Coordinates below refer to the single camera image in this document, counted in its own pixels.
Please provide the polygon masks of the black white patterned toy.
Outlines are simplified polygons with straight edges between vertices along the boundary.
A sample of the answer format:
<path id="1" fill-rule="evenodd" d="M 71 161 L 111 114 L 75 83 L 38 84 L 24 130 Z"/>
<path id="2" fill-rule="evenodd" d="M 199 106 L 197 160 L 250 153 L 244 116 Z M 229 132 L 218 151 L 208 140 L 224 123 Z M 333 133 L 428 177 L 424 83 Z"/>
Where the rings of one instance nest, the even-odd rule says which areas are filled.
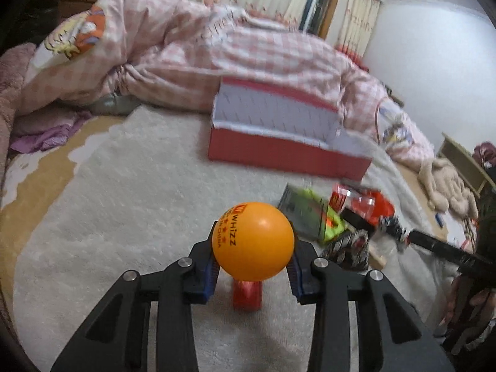
<path id="1" fill-rule="evenodd" d="M 407 230 L 396 216 L 380 217 L 377 226 L 358 218 L 357 227 L 347 223 L 345 230 L 326 244 L 320 257 L 338 264 L 343 270 L 383 270 L 387 265 L 386 257 L 372 246 L 372 239 L 378 233 L 389 236 L 400 246 L 408 244 Z"/>

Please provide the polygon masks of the red lighter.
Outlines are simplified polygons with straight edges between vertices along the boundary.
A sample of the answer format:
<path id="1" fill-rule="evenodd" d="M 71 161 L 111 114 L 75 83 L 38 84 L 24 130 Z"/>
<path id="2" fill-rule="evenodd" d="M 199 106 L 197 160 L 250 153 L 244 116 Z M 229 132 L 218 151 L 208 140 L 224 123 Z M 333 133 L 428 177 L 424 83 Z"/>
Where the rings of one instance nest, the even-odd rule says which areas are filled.
<path id="1" fill-rule="evenodd" d="M 261 310 L 262 282 L 233 280 L 233 307 L 237 311 Z"/>

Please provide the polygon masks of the green utility knife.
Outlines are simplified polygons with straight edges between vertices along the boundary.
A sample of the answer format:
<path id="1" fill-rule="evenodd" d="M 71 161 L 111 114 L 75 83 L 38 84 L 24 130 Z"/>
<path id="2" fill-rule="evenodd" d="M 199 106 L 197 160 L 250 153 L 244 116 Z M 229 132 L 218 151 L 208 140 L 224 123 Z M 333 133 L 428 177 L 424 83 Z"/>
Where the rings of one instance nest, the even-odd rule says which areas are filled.
<path id="1" fill-rule="evenodd" d="M 287 184 L 277 208 L 299 238 L 327 244 L 346 230 L 346 224 L 328 201 L 309 188 Z"/>

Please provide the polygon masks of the orange ping pong ball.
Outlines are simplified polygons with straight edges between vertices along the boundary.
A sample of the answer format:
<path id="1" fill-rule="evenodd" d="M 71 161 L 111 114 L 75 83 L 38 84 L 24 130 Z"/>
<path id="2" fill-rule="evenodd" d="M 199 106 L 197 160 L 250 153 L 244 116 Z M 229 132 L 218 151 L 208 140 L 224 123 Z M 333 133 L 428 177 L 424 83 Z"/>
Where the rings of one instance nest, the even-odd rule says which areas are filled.
<path id="1" fill-rule="evenodd" d="M 292 225 L 275 206 L 242 202 L 215 224 L 212 249 L 220 267 L 238 281 L 265 281 L 279 274 L 294 250 Z"/>

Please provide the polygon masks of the beige plush toy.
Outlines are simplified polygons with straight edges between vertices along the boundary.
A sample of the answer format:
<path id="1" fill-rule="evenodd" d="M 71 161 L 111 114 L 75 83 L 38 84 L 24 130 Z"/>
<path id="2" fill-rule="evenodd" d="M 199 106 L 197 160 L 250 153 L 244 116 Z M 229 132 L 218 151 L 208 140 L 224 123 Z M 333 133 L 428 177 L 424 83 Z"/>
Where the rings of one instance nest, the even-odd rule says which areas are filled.
<path id="1" fill-rule="evenodd" d="M 419 170 L 428 206 L 436 212 L 451 211 L 459 218 L 477 218 L 476 198 L 457 169 L 445 158 L 425 160 Z"/>

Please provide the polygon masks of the wooden side table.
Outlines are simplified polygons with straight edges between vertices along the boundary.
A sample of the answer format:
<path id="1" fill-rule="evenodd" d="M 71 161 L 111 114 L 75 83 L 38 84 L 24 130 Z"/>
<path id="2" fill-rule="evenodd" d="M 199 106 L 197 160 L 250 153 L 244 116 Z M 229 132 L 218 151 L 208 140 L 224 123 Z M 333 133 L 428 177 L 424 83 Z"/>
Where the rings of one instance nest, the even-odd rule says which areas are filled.
<path id="1" fill-rule="evenodd" d="M 442 136 L 444 140 L 437 152 L 437 156 L 451 162 L 475 197 L 479 199 L 488 191 L 495 189 L 494 181 L 469 151 L 446 133 L 443 133 Z"/>

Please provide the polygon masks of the clear plastic bottle red label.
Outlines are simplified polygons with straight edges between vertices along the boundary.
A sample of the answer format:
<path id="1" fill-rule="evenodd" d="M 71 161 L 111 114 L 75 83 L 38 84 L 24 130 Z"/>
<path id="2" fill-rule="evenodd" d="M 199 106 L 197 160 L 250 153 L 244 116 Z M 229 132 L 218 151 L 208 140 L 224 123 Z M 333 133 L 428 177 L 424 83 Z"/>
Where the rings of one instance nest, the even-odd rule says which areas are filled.
<path id="1" fill-rule="evenodd" d="M 329 205 L 338 214 L 350 209 L 374 227 L 378 226 L 381 218 L 395 214 L 393 204 L 380 191 L 346 183 L 334 184 Z"/>

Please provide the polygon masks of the white fluffy blanket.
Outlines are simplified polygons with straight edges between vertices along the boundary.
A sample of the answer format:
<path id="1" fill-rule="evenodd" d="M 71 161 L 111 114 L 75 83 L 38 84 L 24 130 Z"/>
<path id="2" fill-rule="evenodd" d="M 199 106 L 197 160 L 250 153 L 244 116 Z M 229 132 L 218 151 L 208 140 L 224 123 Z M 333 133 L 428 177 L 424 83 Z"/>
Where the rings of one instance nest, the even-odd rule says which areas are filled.
<path id="1" fill-rule="evenodd" d="M 140 107 L 79 167 L 31 234 L 15 267 L 13 314 L 27 355 L 48 371 L 126 270 L 165 269 L 240 202 L 275 205 L 287 185 L 330 195 L 334 180 L 213 162 L 207 116 Z M 193 309 L 203 371 L 304 371 L 314 307 L 287 275 L 265 282 L 262 308 L 238 313 L 231 280 Z"/>

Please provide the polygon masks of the purple cloth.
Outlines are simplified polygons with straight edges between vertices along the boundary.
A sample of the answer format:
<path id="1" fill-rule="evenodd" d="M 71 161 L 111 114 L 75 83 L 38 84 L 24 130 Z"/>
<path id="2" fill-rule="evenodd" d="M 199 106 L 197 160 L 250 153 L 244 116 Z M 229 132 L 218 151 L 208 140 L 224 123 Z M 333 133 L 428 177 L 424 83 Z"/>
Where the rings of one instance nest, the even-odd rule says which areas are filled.
<path id="1" fill-rule="evenodd" d="M 49 105 L 14 121 L 9 149 L 32 154 L 63 146 L 91 118 L 86 110 Z"/>

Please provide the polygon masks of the red cardboard box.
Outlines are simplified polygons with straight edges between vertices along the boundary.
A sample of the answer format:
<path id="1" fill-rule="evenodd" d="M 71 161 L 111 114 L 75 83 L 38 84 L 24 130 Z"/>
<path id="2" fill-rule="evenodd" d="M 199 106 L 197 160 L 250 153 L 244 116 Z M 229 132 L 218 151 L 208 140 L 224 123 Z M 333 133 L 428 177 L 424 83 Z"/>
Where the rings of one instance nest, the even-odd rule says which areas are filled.
<path id="1" fill-rule="evenodd" d="M 372 163 L 338 112 L 289 87 L 222 79 L 211 114 L 210 160 L 359 181 Z"/>

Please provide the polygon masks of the pink checkered quilt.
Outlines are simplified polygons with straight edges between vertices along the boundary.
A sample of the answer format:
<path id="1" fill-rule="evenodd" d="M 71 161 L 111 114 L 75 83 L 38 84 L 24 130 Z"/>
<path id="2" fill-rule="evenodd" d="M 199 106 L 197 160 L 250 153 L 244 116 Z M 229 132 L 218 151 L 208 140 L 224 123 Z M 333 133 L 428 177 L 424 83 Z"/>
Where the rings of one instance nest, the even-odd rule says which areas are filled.
<path id="1" fill-rule="evenodd" d="M 435 155 L 385 86 L 322 39 L 190 0 L 98 0 L 66 19 L 34 52 L 17 105 L 28 114 L 118 94 L 210 112 L 225 77 L 308 94 L 413 170 Z"/>

